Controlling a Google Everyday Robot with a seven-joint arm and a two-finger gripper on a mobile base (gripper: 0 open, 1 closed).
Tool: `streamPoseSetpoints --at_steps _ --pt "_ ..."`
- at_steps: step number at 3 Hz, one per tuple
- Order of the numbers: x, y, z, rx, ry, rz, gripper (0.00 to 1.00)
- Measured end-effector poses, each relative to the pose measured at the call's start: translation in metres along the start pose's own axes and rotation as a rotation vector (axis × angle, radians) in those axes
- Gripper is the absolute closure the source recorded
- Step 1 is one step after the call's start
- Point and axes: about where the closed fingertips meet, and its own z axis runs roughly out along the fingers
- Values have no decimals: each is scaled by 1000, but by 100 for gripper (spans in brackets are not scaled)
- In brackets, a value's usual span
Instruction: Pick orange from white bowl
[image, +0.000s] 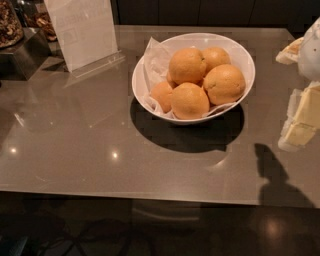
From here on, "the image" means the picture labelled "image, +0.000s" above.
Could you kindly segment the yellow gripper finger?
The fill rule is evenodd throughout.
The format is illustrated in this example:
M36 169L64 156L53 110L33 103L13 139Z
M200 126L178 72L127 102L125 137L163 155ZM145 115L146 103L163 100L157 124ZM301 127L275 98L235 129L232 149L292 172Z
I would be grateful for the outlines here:
M298 62L298 53L302 44L303 37L300 37L287 45L281 50L277 56L276 61L281 64L290 65Z
M319 130L320 83L311 82L304 90L293 90L278 147L288 152L298 151L306 146Z

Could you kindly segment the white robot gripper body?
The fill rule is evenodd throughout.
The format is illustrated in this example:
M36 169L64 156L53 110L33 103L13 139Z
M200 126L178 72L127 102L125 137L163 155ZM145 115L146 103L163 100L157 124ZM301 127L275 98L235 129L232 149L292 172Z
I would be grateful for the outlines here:
M306 31L298 54L298 69L311 81L320 81L320 17Z

